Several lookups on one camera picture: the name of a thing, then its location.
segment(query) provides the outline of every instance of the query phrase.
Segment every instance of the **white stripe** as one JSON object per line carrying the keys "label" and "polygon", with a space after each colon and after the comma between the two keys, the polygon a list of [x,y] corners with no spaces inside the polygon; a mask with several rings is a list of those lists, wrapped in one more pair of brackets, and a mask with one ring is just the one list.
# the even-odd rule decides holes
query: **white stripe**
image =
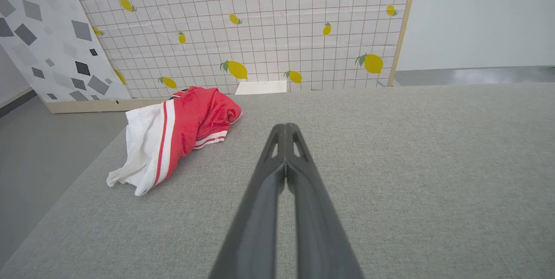
{"label": "white stripe", "polygon": [[214,140],[207,141],[206,143],[204,143],[204,145],[202,145],[202,146],[200,146],[200,147],[194,147],[193,149],[195,149],[195,150],[202,149],[202,148],[204,148],[204,146],[206,146],[206,145],[209,145],[209,144],[211,144],[211,143],[221,143],[221,142],[224,141],[224,140],[225,140],[225,137],[216,138],[216,139],[214,139]]}
{"label": "white stripe", "polygon": [[212,139],[212,138],[218,138],[218,137],[225,137],[228,134],[228,131],[221,131],[221,132],[217,132],[217,133],[211,133],[210,135],[208,135],[207,137],[204,137],[201,140],[198,140],[195,142],[195,147],[196,146],[200,146],[203,143],[206,143],[206,141],[208,141],[208,139]]}
{"label": "white stripe", "polygon": [[235,121],[231,122],[230,124],[233,124],[233,123],[235,123],[235,122],[239,121],[239,119],[241,119],[241,118],[242,118],[242,111],[241,111],[241,114],[239,115],[239,117],[237,118],[237,120],[235,120]]}
{"label": "white stripe", "polygon": [[164,102],[166,107],[166,131],[164,134],[164,143],[162,147],[162,157],[160,163],[160,177],[158,182],[154,183],[154,186],[159,184],[164,180],[168,174],[168,169],[170,166],[170,157],[172,156],[172,135],[173,127],[175,124],[175,106],[174,100],[168,100]]}

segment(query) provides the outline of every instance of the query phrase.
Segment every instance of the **cloth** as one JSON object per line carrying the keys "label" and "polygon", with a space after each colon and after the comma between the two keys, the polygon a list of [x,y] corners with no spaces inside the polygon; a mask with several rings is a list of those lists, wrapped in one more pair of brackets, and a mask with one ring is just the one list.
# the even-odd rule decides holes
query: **cloth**
{"label": "cloth", "polygon": [[225,140],[241,108],[218,89],[191,86],[172,99],[127,111],[127,161],[106,183],[132,184],[135,196],[168,179],[180,158],[193,149]]}

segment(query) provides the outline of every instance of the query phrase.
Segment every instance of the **white wall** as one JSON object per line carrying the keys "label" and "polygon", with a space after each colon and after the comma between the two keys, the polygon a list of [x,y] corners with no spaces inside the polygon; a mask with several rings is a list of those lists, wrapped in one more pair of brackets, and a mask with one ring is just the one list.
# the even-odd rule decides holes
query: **white wall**
{"label": "white wall", "polygon": [[555,65],[555,0],[413,0],[397,70]]}
{"label": "white wall", "polygon": [[4,107],[28,91],[30,91],[29,83],[0,45],[0,107]]}

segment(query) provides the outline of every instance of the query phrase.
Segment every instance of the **red stripe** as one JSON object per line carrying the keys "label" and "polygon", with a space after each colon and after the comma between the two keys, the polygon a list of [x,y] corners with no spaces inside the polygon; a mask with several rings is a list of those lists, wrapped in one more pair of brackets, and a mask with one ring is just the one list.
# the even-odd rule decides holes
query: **red stripe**
{"label": "red stripe", "polygon": [[160,143],[160,153],[158,153],[158,169],[156,170],[156,179],[154,180],[153,187],[156,186],[160,178],[160,169],[162,164],[162,150],[164,149],[164,138],[166,137],[166,122],[168,121],[168,114],[166,113],[166,103],[164,103],[164,128],[162,129],[162,141]]}
{"label": "red stripe", "polygon": [[225,136],[220,136],[220,137],[216,137],[216,138],[207,139],[204,143],[201,143],[200,145],[196,145],[195,148],[203,146],[205,143],[208,143],[209,141],[213,141],[213,140],[220,139],[220,138],[225,138]]}

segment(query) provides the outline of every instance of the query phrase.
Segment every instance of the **white block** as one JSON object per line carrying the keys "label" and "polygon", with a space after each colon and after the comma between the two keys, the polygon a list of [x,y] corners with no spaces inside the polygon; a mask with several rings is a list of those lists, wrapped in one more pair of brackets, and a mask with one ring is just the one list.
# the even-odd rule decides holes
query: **white block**
{"label": "white block", "polygon": [[287,81],[240,82],[236,95],[286,93]]}

